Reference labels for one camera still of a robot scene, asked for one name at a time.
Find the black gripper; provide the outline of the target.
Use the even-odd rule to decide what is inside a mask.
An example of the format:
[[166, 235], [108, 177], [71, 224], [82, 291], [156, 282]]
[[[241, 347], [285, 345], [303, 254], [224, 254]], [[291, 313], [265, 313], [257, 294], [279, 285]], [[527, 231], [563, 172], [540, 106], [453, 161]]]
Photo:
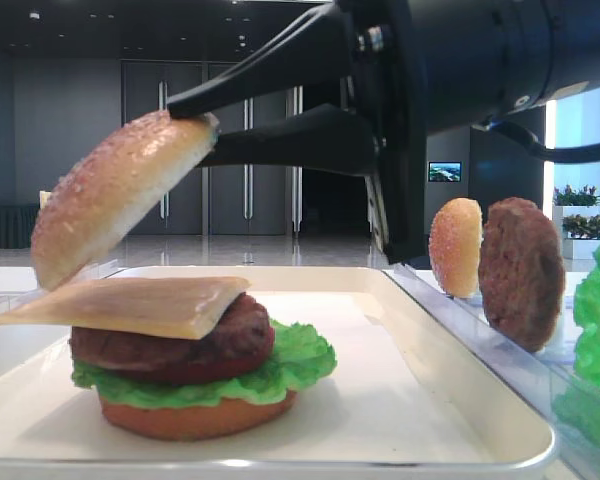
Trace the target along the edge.
[[351, 72], [359, 116], [326, 104], [268, 126], [222, 134], [200, 165], [372, 174], [368, 187], [377, 245], [389, 263], [405, 263], [426, 250], [422, 20], [415, 1], [339, 1], [314, 7], [224, 73], [169, 97], [167, 109], [173, 118], [192, 118]]

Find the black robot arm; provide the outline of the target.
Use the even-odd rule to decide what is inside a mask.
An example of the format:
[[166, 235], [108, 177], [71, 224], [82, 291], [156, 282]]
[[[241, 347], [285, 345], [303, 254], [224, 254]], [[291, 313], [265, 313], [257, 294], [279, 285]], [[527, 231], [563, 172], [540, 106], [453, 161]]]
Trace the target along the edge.
[[429, 135], [475, 125], [555, 163], [600, 161], [600, 144], [550, 150], [507, 117], [600, 87], [600, 1], [334, 1], [314, 7], [224, 74], [168, 101], [190, 118], [291, 87], [345, 79], [351, 110], [320, 106], [223, 134], [206, 166], [297, 166], [362, 176], [389, 263], [424, 250]]

